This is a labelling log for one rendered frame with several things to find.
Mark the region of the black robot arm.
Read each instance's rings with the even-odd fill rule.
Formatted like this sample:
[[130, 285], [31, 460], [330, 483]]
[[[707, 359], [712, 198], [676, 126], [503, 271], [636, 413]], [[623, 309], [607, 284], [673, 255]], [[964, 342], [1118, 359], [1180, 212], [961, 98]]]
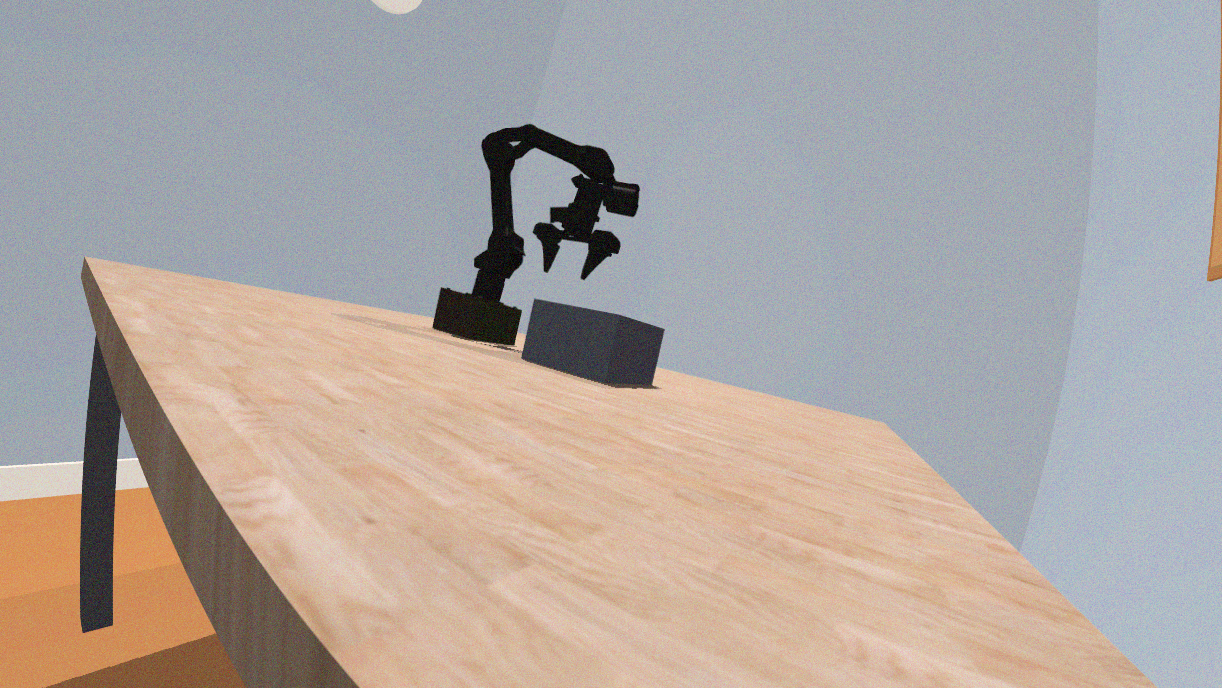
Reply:
[[[521, 141], [518, 145], [510, 142]], [[505, 279], [523, 264], [524, 238], [514, 233], [511, 171], [514, 160], [525, 156], [533, 148], [572, 163], [583, 174], [571, 178], [578, 188], [576, 200], [569, 207], [551, 207], [550, 222], [580, 222], [587, 227], [588, 203], [606, 207], [606, 211], [635, 218], [639, 199], [639, 185], [628, 185], [613, 178], [613, 163], [609, 153], [596, 145], [577, 145], [561, 137], [551, 134], [535, 125], [528, 123], [521, 128], [503, 128], [488, 134], [481, 141], [481, 152], [490, 170], [492, 233], [488, 240], [488, 251], [474, 258], [474, 266], [481, 269], [472, 293], [483, 299], [499, 302], [503, 292]], [[602, 183], [602, 185], [599, 185]]]

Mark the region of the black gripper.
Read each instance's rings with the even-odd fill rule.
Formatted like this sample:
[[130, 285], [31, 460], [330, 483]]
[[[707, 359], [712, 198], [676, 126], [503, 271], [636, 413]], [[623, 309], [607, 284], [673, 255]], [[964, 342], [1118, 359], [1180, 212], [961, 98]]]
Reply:
[[[595, 230], [591, 233], [594, 222], [599, 222], [598, 207], [588, 203], [588, 222], [587, 227], [580, 225], [580, 222], [562, 222], [565, 230], [558, 230], [552, 224], [536, 222], [533, 233], [536, 235], [536, 240], [540, 240], [543, 244], [543, 262], [544, 273], [549, 273], [554, 264], [555, 257], [560, 249], [560, 242], [562, 240], [578, 241], [588, 243], [588, 254], [584, 266], [580, 273], [580, 279], [584, 280], [601, 262], [607, 257], [620, 253], [620, 240], [609, 231]], [[572, 237], [569, 237], [572, 236]]]

